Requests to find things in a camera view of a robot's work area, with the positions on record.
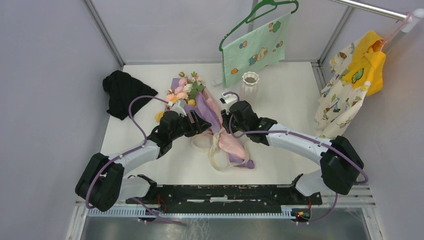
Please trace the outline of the pink purple flower bouquet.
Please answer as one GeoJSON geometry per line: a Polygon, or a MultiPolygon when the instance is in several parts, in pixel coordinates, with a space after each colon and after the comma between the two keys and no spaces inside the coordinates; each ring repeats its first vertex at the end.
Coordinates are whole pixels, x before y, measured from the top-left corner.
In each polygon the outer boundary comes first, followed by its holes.
{"type": "MultiPolygon", "coordinates": [[[[230,167],[255,168],[247,148],[224,129],[220,107],[196,72],[192,72],[190,76],[181,72],[179,77],[173,78],[165,99],[173,103],[179,99],[185,100],[186,113],[195,111],[212,124],[205,132],[192,136],[190,143],[194,149],[207,153],[209,163],[215,170],[222,171],[230,167]]],[[[167,111],[170,111],[168,106],[155,116],[158,123],[167,111]]]]}

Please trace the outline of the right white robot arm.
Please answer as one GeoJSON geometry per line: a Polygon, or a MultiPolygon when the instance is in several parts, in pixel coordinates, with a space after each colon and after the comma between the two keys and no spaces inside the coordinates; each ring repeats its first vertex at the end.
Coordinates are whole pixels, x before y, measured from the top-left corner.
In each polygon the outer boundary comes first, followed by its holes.
{"type": "Polygon", "coordinates": [[[319,166],[292,182],[288,196],[293,203],[302,204],[309,196],[326,190],[347,195],[352,186],[368,181],[363,161],[345,137],[320,138],[292,131],[274,119],[258,117],[245,100],[221,97],[220,102],[224,106],[223,125],[229,134],[240,132],[254,143],[288,150],[319,166]]]}

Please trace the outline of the black cloth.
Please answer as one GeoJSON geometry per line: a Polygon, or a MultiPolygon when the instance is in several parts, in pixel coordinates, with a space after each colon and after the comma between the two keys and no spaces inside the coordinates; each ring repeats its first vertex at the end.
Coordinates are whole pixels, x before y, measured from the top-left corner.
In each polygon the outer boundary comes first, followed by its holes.
{"type": "Polygon", "coordinates": [[[129,106],[132,100],[140,96],[155,97],[158,94],[154,88],[120,70],[116,70],[104,78],[102,87],[109,94],[106,112],[120,120],[129,116],[129,106]]]}

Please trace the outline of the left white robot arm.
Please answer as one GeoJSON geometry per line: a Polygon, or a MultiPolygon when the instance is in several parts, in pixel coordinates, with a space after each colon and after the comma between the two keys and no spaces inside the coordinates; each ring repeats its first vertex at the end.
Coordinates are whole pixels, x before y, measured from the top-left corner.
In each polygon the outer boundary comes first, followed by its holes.
{"type": "Polygon", "coordinates": [[[85,200],[88,209],[96,208],[102,212],[109,210],[116,202],[133,197],[151,204],[157,198],[152,181],[141,176],[125,178],[125,175],[163,157],[172,148],[174,140],[202,134],[211,126],[194,110],[187,114],[167,111],[147,137],[146,143],[111,156],[100,152],[94,154],[75,186],[75,193],[85,200]]]}

